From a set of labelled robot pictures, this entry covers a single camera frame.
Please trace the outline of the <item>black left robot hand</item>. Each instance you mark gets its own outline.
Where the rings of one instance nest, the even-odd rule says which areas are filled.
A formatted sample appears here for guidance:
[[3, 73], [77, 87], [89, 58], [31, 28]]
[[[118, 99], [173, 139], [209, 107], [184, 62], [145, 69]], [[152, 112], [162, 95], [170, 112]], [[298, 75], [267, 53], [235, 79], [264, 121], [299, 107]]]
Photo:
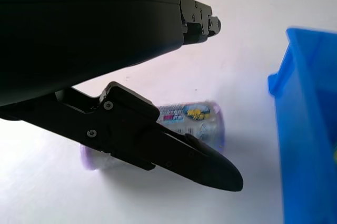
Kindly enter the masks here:
[[239, 170], [190, 134], [157, 122], [151, 101], [112, 82], [75, 85], [205, 42], [221, 30], [195, 0], [1, 0], [1, 118], [25, 121], [137, 166], [241, 191]]

